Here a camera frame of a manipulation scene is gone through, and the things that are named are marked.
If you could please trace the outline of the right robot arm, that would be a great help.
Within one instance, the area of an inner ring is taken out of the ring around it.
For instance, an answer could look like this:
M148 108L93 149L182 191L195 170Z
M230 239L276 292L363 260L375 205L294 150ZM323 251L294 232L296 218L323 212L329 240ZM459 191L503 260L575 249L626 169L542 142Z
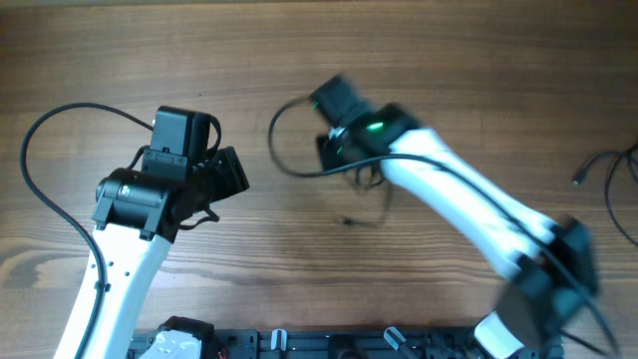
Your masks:
M620 353L594 298L599 280L592 236L577 219L538 212L494 185L457 156L430 127L397 104L374 108L343 77L310 95L330 127L319 141L322 166L339 170L372 163L464 235L506 282L494 310L474 328L493 358L548 349L588 308Z

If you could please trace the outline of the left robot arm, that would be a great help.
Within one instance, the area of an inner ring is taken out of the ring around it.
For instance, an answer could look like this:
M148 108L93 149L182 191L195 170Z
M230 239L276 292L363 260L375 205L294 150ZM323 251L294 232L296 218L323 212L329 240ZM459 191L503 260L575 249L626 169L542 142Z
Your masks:
M159 107L149 145L102 179L96 189L92 239L99 253L87 263L58 358L126 355L150 288L181 231L197 213L248 189L232 147L208 141L219 134L211 114Z

